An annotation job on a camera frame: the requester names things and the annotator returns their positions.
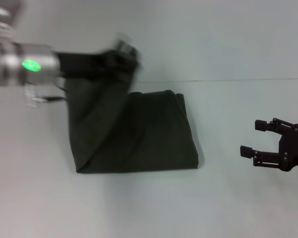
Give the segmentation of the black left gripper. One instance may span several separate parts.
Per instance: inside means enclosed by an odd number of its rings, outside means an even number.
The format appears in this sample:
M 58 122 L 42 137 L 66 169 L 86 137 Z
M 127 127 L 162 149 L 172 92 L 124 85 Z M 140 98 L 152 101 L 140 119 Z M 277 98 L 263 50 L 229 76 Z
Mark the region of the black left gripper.
M 140 53 L 132 45 L 132 40 L 124 33 L 115 36 L 113 50 L 102 53 L 81 54 L 57 52 L 60 76 L 65 79 L 90 79 L 109 77 L 116 68 L 135 74 L 140 68 Z

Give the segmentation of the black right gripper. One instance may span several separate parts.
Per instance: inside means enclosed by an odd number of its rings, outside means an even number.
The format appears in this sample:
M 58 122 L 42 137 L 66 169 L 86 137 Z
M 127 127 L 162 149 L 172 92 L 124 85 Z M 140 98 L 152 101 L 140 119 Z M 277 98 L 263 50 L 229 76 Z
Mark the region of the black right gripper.
M 257 151 L 251 147 L 241 146 L 242 157 L 253 159 L 255 167 L 275 168 L 284 172 L 289 172 L 298 166 L 298 124 L 273 118 L 269 122 L 256 120 L 255 129 L 281 135 L 279 153 Z

